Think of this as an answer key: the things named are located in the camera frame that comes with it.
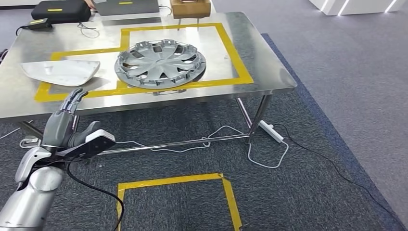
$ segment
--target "white plastic part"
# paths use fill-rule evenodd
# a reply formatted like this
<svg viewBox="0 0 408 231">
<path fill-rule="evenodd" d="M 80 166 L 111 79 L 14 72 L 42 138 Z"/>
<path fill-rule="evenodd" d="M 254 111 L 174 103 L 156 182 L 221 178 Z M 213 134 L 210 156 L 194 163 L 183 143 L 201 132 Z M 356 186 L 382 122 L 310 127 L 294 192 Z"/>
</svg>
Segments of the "white plastic part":
<svg viewBox="0 0 408 231">
<path fill-rule="evenodd" d="M 282 142 L 283 137 L 273 129 L 273 125 L 269 125 L 265 121 L 261 120 L 259 126 L 263 130 L 265 130 L 272 138 L 274 138 L 278 143 Z"/>
<path fill-rule="evenodd" d="M 33 79 L 77 87 L 88 82 L 99 70 L 99 61 L 61 60 L 21 64 L 24 73 Z"/>
<path fill-rule="evenodd" d="M 112 141 L 115 141 L 115 136 L 114 135 L 112 135 L 111 133 L 109 133 L 109 132 L 107 132 L 107 131 L 105 131 L 103 129 L 99 129 L 99 130 L 89 134 L 85 138 L 85 143 L 88 143 L 91 140 L 94 140 L 94 139 L 96 139 L 97 137 L 100 137 L 100 136 L 104 136 L 104 137 L 106 137 L 106 138 L 108 138 L 108 139 L 110 139 Z"/>
</svg>

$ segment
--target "table top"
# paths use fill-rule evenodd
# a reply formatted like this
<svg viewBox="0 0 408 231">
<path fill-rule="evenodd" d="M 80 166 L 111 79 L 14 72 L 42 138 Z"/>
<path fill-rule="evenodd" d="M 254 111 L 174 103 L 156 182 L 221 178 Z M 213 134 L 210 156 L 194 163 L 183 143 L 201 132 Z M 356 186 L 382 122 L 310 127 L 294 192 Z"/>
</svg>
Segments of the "table top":
<svg viewBox="0 0 408 231">
<path fill-rule="evenodd" d="M 205 102 L 292 91 L 296 82 L 244 13 L 215 13 L 202 19 L 126 19 L 55 25 L 52 32 L 22 30 L 0 65 L 0 121 L 23 121 L 58 110 L 71 87 L 30 79 L 20 63 L 98 60 L 101 67 L 78 115 Z M 206 71 L 197 82 L 169 90 L 131 88 L 119 81 L 114 63 L 120 51 L 141 41 L 174 39 L 197 47 Z"/>
</svg>

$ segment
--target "robotic arm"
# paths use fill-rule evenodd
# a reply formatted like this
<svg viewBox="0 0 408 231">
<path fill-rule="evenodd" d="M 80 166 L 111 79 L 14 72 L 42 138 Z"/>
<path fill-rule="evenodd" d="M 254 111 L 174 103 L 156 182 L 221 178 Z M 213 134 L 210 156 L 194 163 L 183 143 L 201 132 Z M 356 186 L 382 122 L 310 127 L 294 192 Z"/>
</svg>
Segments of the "robotic arm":
<svg viewBox="0 0 408 231">
<path fill-rule="evenodd" d="M 66 163 L 89 159 L 115 145 L 115 137 L 92 122 L 83 132 L 74 131 L 75 110 L 87 91 L 76 89 L 47 121 L 41 146 L 30 149 L 15 175 L 18 183 L 0 212 L 0 231 L 40 231 Z"/>
</svg>

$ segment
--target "led light strip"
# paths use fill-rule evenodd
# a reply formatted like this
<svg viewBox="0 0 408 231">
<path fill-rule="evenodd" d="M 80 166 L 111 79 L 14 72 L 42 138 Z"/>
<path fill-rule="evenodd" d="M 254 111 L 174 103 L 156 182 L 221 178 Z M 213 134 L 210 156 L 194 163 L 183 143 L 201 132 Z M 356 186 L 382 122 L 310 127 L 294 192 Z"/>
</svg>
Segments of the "led light strip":
<svg viewBox="0 0 408 231">
<path fill-rule="evenodd" d="M 327 3 L 329 2 L 329 0 L 325 0 L 323 3 L 323 6 L 321 7 L 320 11 L 323 11 L 324 8 L 326 8 Z"/>
<path fill-rule="evenodd" d="M 387 9 L 385 10 L 384 13 L 387 13 L 387 12 L 391 9 L 391 7 L 394 6 L 394 4 L 396 3 L 396 1 L 397 1 L 397 0 L 393 0 L 392 3 L 387 7 Z"/>
<path fill-rule="evenodd" d="M 343 7 L 340 9 L 340 11 L 339 11 L 339 14 L 338 14 L 338 16 L 340 16 L 340 15 L 342 15 L 342 13 L 343 13 L 343 10 L 345 9 L 345 7 L 347 6 L 347 4 L 348 4 L 348 2 L 349 2 L 350 0 L 346 0 L 345 1 L 345 3 L 344 3 L 344 5 L 343 5 Z"/>
</svg>

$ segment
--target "white cabinet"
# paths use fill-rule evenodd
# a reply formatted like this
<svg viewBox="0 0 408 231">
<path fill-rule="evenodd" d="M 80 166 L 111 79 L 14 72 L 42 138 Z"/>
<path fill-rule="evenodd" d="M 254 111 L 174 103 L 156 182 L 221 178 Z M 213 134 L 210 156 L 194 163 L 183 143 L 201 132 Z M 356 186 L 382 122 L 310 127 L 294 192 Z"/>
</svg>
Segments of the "white cabinet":
<svg viewBox="0 0 408 231">
<path fill-rule="evenodd" d="M 309 0 L 326 15 L 398 11 L 407 0 Z"/>
</svg>

